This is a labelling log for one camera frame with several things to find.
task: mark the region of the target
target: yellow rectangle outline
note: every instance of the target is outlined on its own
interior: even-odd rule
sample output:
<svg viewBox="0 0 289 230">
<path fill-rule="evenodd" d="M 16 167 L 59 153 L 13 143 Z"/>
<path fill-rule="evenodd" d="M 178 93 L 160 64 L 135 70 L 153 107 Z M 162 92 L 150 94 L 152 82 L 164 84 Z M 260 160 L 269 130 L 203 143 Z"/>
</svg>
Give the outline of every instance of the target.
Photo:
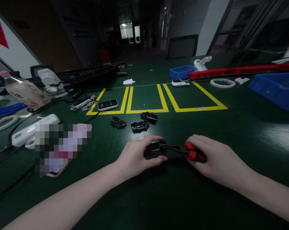
<svg viewBox="0 0 289 230">
<path fill-rule="evenodd" d="M 209 106 L 209 107 L 198 107 L 198 108 L 184 108 L 180 109 L 179 106 L 177 105 L 177 102 L 175 101 L 172 93 L 170 92 L 168 86 L 166 84 L 163 84 L 170 101 L 173 105 L 173 108 L 176 112 L 196 112 L 196 111 L 206 111 L 206 110 L 223 110 L 223 109 L 228 109 L 225 107 L 220 101 L 218 101 L 213 95 L 211 95 L 209 92 L 207 92 L 202 86 L 200 86 L 196 82 L 192 82 L 196 87 L 198 87 L 206 96 L 208 96 L 213 102 L 215 102 L 218 106 Z"/>
<path fill-rule="evenodd" d="M 131 114 L 131 113 L 143 113 L 143 112 L 148 112 L 148 111 L 152 111 L 153 113 L 158 113 L 158 112 L 169 112 L 163 91 L 161 89 L 160 84 L 157 84 L 157 89 L 158 89 L 158 93 L 160 95 L 160 100 L 161 100 L 161 104 L 163 106 L 162 109 L 152 109 L 152 110 L 131 110 L 132 108 L 132 98 L 133 98 L 133 90 L 134 87 L 132 86 L 130 91 L 129 91 L 129 100 L 128 100 L 128 105 L 126 107 L 126 114 Z"/>
<path fill-rule="evenodd" d="M 100 95 L 97 98 L 97 101 L 100 100 L 100 98 L 102 97 L 103 93 L 105 92 L 105 88 L 102 90 L 102 92 L 100 93 Z M 123 96 L 123 100 L 122 100 L 122 104 L 121 104 L 121 108 L 119 111 L 105 111 L 105 112 L 100 112 L 99 115 L 106 115 L 106 114 L 123 114 L 124 113 L 124 109 L 125 109 L 125 105 L 126 105 L 126 100 L 128 98 L 128 93 L 129 93 L 129 87 L 125 88 L 125 92 L 124 92 L 124 96 Z M 93 109 L 96 105 L 94 104 L 90 110 L 87 112 L 86 115 L 96 115 L 98 112 L 93 112 Z"/>
</svg>

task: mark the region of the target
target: bottle label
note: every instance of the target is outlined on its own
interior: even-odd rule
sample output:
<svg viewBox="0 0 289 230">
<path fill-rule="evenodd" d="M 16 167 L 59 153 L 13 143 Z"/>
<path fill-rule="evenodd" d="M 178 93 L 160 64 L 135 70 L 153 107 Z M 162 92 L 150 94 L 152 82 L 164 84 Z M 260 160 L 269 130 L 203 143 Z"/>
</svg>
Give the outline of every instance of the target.
<svg viewBox="0 0 289 230">
<path fill-rule="evenodd" d="M 8 93 L 33 109 L 38 109 L 51 101 L 48 96 L 29 81 L 12 87 L 6 87 L 6 90 Z"/>
</svg>

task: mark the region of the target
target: white ring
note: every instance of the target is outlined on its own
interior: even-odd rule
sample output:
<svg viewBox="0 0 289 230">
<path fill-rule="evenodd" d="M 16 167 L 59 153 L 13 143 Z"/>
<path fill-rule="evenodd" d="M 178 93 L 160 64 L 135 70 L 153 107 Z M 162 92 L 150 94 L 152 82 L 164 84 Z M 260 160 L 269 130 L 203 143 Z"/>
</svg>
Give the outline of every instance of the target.
<svg viewBox="0 0 289 230">
<path fill-rule="evenodd" d="M 6 129 L 7 127 L 9 127 L 12 124 L 16 123 L 18 119 L 19 119 L 19 116 L 12 115 L 12 116 L 5 117 L 4 119 L 0 120 L 0 125 L 3 124 L 4 122 L 6 122 L 7 120 L 11 120 L 7 124 L 5 124 L 3 126 L 0 126 L 0 131 L 3 130 L 3 129 Z"/>
<path fill-rule="evenodd" d="M 223 82 L 229 83 L 229 85 L 220 85 L 220 84 L 215 83 L 215 81 L 223 81 Z M 212 86 L 216 86 L 219 88 L 232 88 L 235 85 L 235 82 L 229 79 L 225 79 L 225 78 L 215 78 L 210 81 L 210 84 Z"/>
<path fill-rule="evenodd" d="M 33 136 L 32 138 L 30 138 L 30 139 L 26 142 L 25 148 L 35 149 L 35 136 Z"/>
</svg>

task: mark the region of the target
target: blue storage box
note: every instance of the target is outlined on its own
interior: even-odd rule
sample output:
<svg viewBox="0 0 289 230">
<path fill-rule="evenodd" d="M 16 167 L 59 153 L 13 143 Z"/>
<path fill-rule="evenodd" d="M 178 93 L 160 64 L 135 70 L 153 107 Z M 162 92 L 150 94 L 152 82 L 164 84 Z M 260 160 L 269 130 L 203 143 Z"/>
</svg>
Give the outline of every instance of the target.
<svg viewBox="0 0 289 230">
<path fill-rule="evenodd" d="M 188 78 L 188 73 L 195 72 L 197 68 L 192 67 L 190 65 L 184 65 L 180 67 L 176 67 L 173 69 L 169 69 L 169 77 L 175 81 L 179 81 L 180 79 Z"/>
<path fill-rule="evenodd" d="M 289 73 L 256 74 L 248 88 L 289 111 Z"/>
</svg>

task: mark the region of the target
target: green workbench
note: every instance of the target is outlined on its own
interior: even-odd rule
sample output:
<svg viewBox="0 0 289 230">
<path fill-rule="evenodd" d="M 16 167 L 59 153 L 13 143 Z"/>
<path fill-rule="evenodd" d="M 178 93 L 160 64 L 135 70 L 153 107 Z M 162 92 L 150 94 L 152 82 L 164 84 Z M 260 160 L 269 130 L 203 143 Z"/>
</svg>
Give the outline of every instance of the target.
<svg viewBox="0 0 289 230">
<path fill-rule="evenodd" d="M 233 53 L 214 55 L 206 64 L 211 68 L 229 66 Z M 173 87 L 169 69 L 193 65 L 195 58 L 184 58 L 133 65 L 121 71 L 127 77 L 105 79 L 103 84 L 89 85 L 88 95 L 100 95 L 101 100 L 116 98 L 119 111 L 126 86 L 132 78 L 131 110 L 162 109 L 157 84 L 169 112 L 156 113 L 158 121 L 147 131 L 133 133 L 130 123 L 141 121 L 136 113 L 116 114 L 127 122 L 124 129 L 110 125 L 112 115 L 98 115 L 92 120 L 92 138 L 88 139 L 77 159 L 59 178 L 41 177 L 33 171 L 0 200 L 0 229 L 52 194 L 114 162 L 125 144 L 150 134 L 160 135 L 167 143 L 183 144 L 192 134 L 208 136 L 229 145 L 237 155 L 257 172 L 289 186 L 289 112 L 257 95 L 245 85 L 216 88 L 209 81 L 199 81 L 201 88 L 227 109 L 175 112 L 166 88 L 179 108 L 216 106 L 194 84 Z M 269 60 L 268 54 L 258 62 Z M 23 109 L 17 114 L 27 114 Z M 56 114 L 61 124 L 77 124 L 89 119 L 86 112 L 71 111 L 69 105 L 58 102 L 40 116 Z M 17 130 L 32 124 L 35 116 Z M 7 135 L 13 126 L 0 131 L 0 149 L 7 145 Z M 289 223 L 252 203 L 240 194 L 207 179 L 189 165 L 182 155 L 168 151 L 169 160 L 148 169 L 121 184 L 101 198 L 77 223 L 75 229 L 289 229 Z M 35 162 L 35 152 L 24 147 L 0 154 L 0 192 L 15 182 Z"/>
</svg>

